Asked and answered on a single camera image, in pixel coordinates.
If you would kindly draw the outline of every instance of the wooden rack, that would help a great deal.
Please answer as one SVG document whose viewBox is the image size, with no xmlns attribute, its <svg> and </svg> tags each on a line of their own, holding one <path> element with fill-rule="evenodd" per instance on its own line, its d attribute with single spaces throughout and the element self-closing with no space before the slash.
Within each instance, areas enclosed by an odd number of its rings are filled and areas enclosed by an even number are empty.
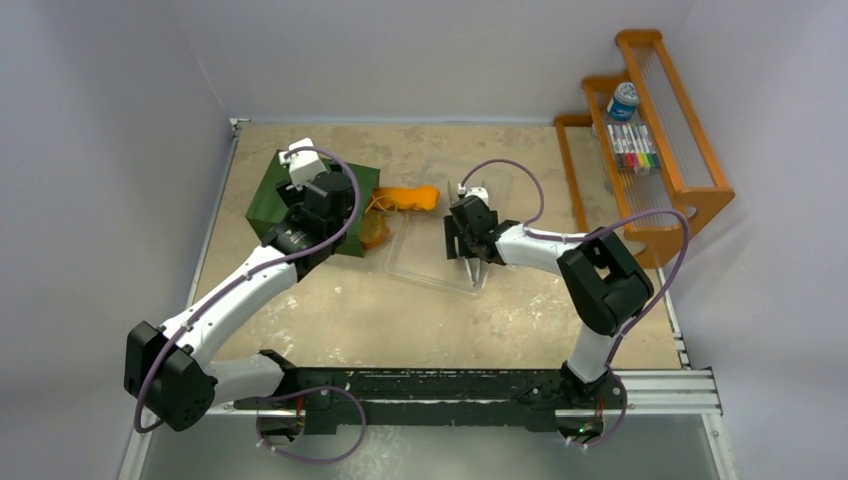
<svg viewBox="0 0 848 480">
<path fill-rule="evenodd" d="M 700 232 L 735 193 L 727 184 L 704 129 L 695 114 L 671 57 L 657 30 L 625 30 L 616 44 L 627 66 L 620 75 L 583 80 L 589 114 L 560 115 L 555 120 L 574 214 L 581 231 L 588 231 L 565 128 L 595 125 L 612 193 L 622 218 L 657 207 L 673 207 L 689 218 L 692 235 Z M 642 175 L 618 169 L 605 122 L 605 106 L 616 86 L 633 82 L 639 94 L 634 117 L 648 125 L 660 157 L 660 174 Z M 665 265 L 680 250 L 682 229 L 668 218 L 648 218 L 624 227 L 624 238 L 641 242 L 636 254 L 645 268 Z"/>
</svg>

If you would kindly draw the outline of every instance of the wooden tabletop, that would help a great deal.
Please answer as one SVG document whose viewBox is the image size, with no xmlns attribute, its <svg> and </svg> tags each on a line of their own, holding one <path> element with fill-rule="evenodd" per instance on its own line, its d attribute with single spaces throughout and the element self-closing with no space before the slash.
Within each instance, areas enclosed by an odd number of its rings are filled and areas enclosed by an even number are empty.
<svg viewBox="0 0 848 480">
<path fill-rule="evenodd" d="M 553 127 L 247 123 L 224 189 L 197 298 L 237 268 L 258 244 L 244 218 L 254 191 L 274 152 L 307 136 L 343 159 L 381 169 L 383 186 L 418 186 L 424 165 L 470 169 L 490 158 L 520 161 L 539 176 L 546 192 L 545 215 L 535 226 L 575 231 Z M 510 175 L 509 198 L 495 199 L 500 202 L 500 218 L 529 218 L 538 208 L 533 184 L 518 170 Z M 602 179 L 596 184 L 599 191 L 581 193 L 609 196 Z M 600 207 L 588 213 L 615 217 L 615 211 Z M 390 274 L 386 262 L 391 248 L 383 245 L 366 258 L 333 256 L 260 310 L 216 358 L 241 358 L 273 348 L 303 366 L 555 368 L 571 352 L 581 322 L 556 276 L 493 267 L 483 290 L 473 296 Z M 404 259 L 407 267 L 424 271 L 433 262 L 447 262 L 443 250 L 443 245 L 436 245 L 432 252 Z M 614 366 L 680 368 L 662 302 L 628 335 Z"/>
</svg>

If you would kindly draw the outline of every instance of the clear plastic tray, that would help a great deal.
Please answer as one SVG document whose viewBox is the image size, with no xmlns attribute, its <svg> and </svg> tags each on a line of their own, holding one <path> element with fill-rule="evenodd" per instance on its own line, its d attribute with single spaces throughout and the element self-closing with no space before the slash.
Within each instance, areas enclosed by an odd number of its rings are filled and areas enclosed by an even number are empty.
<svg viewBox="0 0 848 480">
<path fill-rule="evenodd" d="M 439 204 L 431 212 L 410 212 L 409 223 L 392 240 L 386 271 L 414 282 L 472 295 L 480 293 L 489 265 L 480 265 L 479 280 L 473 285 L 465 261 L 447 259 L 443 220 L 450 214 L 448 207 L 451 198 L 455 198 L 456 185 L 475 165 L 434 157 L 425 160 L 415 185 L 437 187 L 441 192 Z M 489 207 L 493 210 L 509 198 L 511 184 L 512 172 L 497 164 L 478 170 L 468 182 L 469 187 L 482 185 L 488 190 Z M 471 261 L 472 268 L 476 262 Z"/>
</svg>

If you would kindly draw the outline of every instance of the blue and white container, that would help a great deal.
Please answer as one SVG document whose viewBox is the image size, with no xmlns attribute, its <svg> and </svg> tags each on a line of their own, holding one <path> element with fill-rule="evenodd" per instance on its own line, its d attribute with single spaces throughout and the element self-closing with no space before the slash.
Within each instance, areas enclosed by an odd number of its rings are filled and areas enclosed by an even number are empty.
<svg viewBox="0 0 848 480">
<path fill-rule="evenodd" d="M 622 82 L 615 88 L 615 93 L 607 104 L 607 113 L 619 122 L 626 122 L 638 106 L 639 94 L 636 93 L 636 87 L 630 82 Z"/>
</svg>

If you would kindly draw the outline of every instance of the wall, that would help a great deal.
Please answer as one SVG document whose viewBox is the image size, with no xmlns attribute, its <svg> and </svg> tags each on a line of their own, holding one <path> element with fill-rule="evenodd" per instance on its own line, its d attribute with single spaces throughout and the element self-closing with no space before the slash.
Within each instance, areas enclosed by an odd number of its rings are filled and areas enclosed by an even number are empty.
<svg viewBox="0 0 848 480">
<path fill-rule="evenodd" d="M 3 478 L 114 478 L 128 330 L 185 302 L 229 147 L 164 0 L 0 3 Z"/>
<path fill-rule="evenodd" d="M 694 0 L 173 0 L 231 117 L 550 123 L 613 38 L 672 38 Z"/>
<path fill-rule="evenodd" d="M 848 478 L 848 4 L 698 0 L 672 52 L 737 197 L 674 287 L 744 478 Z"/>
</svg>

